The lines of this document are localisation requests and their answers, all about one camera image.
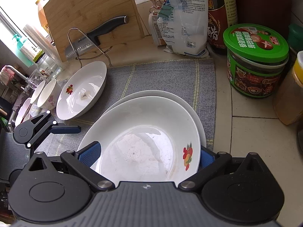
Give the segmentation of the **white floral bowl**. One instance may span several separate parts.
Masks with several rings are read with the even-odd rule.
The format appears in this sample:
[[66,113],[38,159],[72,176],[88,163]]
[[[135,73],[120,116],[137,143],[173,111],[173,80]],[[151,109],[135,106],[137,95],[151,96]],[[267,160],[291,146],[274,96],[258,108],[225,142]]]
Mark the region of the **white floral bowl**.
[[15,120],[15,127],[17,127],[19,124],[23,122],[24,117],[26,116],[28,109],[31,105],[31,98],[27,98],[23,105],[20,107],[20,110],[17,114],[16,120]]

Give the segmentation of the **pink floral bowl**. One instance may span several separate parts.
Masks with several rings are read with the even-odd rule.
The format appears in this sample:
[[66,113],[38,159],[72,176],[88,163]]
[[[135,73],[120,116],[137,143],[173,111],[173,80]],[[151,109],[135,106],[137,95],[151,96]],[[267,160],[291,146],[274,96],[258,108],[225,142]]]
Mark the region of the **pink floral bowl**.
[[52,79],[40,93],[37,101],[37,107],[50,111],[53,110],[56,107],[61,91],[62,89],[57,80]]

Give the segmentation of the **white stained plate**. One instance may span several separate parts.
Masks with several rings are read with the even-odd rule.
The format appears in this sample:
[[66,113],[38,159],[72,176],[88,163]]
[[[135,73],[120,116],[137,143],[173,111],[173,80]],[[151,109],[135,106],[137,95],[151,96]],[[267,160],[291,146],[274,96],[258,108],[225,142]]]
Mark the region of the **white stained plate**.
[[83,66],[65,84],[56,104],[56,115],[70,120],[85,114],[102,95],[106,85],[107,66],[94,61]]

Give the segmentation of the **white fruit plate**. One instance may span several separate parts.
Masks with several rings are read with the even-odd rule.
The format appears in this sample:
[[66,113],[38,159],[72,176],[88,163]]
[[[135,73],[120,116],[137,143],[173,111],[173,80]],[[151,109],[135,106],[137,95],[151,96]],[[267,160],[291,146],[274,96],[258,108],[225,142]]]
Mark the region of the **white fruit plate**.
[[130,94],[126,97],[123,97],[122,99],[116,101],[114,104],[112,104],[103,114],[102,117],[107,114],[109,111],[114,109],[115,107],[126,103],[127,101],[135,100],[138,98],[144,98],[144,97],[159,97],[160,99],[167,100],[169,102],[169,107],[173,107],[173,113],[177,114],[178,111],[181,112],[181,115],[188,116],[190,120],[194,123],[195,130],[199,135],[199,140],[201,147],[203,149],[206,149],[206,134],[204,131],[204,127],[202,125],[202,121],[199,119],[198,114],[193,110],[193,108],[181,97],[172,94],[167,91],[161,91],[161,90],[144,90],[135,92],[133,94]]
[[172,111],[159,97],[127,101],[100,117],[79,149],[98,141],[101,156],[91,169],[115,185],[122,181],[178,185],[197,172],[201,144],[190,118]]

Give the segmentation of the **glass jar yellow green lid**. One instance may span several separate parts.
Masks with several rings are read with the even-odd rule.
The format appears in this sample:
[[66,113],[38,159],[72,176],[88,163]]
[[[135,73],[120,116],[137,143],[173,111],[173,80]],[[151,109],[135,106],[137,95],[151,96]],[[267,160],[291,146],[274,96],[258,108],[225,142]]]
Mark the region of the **glass jar yellow green lid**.
[[55,79],[61,73],[62,68],[43,50],[38,52],[33,61],[46,80]]

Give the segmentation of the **pink cloth on faucet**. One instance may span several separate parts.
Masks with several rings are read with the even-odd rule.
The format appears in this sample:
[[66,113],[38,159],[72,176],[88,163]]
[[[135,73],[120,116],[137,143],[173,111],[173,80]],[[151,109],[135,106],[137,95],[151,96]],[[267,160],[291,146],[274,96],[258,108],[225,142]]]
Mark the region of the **pink cloth on faucet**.
[[14,78],[16,75],[16,69],[13,68],[12,66],[3,66],[3,68],[1,69],[0,72],[0,79],[1,79],[1,83],[3,85],[8,85]]

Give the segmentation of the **yellow lid spice jar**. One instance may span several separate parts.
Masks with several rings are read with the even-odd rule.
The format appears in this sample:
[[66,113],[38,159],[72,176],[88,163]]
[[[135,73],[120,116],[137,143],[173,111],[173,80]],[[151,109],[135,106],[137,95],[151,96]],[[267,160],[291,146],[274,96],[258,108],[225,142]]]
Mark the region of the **yellow lid spice jar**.
[[302,51],[280,85],[273,99],[273,109],[278,119],[286,126],[302,119]]

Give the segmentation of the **green soap pump bottle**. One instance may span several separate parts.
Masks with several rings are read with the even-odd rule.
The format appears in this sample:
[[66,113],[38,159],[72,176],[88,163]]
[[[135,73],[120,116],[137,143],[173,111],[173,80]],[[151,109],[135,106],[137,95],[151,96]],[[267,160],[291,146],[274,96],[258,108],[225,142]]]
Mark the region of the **green soap pump bottle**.
[[16,53],[20,57],[21,61],[29,68],[33,65],[34,57],[36,56],[35,50],[31,47],[31,43],[24,37],[20,37],[18,34],[13,36],[13,40],[16,40]]

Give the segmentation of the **green lid sauce jar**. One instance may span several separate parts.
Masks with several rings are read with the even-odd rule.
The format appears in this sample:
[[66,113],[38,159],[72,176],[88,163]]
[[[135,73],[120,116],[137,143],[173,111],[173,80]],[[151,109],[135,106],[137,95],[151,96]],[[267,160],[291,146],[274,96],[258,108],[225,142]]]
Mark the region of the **green lid sauce jar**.
[[248,23],[227,28],[223,41],[230,84],[252,98],[270,96],[289,60],[287,41],[268,27]]

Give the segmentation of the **bamboo cutting board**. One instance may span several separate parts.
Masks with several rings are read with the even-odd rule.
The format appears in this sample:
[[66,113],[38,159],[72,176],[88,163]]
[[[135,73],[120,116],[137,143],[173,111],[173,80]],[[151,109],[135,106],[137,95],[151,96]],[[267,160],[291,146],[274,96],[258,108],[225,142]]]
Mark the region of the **bamboo cutting board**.
[[[61,61],[67,60],[65,49],[70,42],[82,37],[81,32],[87,33],[113,17],[126,15],[129,22],[101,35],[101,48],[144,37],[135,0],[49,0],[44,12]],[[70,32],[74,27],[81,32]]]

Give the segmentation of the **orange cooking wine jug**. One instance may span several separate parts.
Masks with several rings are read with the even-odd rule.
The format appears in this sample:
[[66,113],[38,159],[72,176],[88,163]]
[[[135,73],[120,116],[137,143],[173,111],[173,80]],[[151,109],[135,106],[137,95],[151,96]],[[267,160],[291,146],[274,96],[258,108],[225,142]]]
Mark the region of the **orange cooking wine jug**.
[[48,34],[50,34],[48,22],[47,22],[46,15],[45,15],[45,12],[44,12],[45,1],[44,0],[37,0],[35,3],[36,3],[37,8],[38,8],[38,18],[39,18],[40,24],[44,28],[44,30]]

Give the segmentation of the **red white clipped bag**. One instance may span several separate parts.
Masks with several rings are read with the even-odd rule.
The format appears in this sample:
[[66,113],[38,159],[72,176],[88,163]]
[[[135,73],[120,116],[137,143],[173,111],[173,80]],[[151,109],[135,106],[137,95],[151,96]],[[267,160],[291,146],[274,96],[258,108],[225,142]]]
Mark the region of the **red white clipped bag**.
[[157,24],[158,20],[158,13],[152,12],[149,14],[148,17],[148,24],[150,29],[150,34],[152,35],[152,39],[156,46],[166,46],[166,42],[162,38],[159,26]]

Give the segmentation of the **white blue seasoning bag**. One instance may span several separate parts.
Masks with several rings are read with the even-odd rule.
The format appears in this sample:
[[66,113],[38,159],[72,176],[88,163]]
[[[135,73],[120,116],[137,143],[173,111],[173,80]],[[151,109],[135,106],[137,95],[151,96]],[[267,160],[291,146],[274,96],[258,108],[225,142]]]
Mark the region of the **white blue seasoning bag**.
[[208,29],[207,0],[166,0],[157,19],[166,52],[205,58]]

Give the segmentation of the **small green lid jar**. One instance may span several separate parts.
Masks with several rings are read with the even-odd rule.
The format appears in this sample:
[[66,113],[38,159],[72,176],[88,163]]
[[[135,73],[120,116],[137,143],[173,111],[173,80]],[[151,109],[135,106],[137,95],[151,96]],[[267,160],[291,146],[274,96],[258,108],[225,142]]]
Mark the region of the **small green lid jar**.
[[303,27],[297,24],[290,24],[288,43],[297,52],[303,50]]

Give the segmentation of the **black handled kitchen knife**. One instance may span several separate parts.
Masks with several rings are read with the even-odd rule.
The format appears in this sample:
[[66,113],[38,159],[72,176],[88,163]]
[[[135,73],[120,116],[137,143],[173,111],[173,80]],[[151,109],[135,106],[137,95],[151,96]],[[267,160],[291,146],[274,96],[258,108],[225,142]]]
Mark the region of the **black handled kitchen knife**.
[[97,46],[101,45],[99,36],[105,35],[113,31],[115,28],[128,24],[129,17],[127,15],[117,16],[109,19],[108,21],[102,23],[100,26],[96,27],[94,30],[86,33],[88,37],[97,44]]

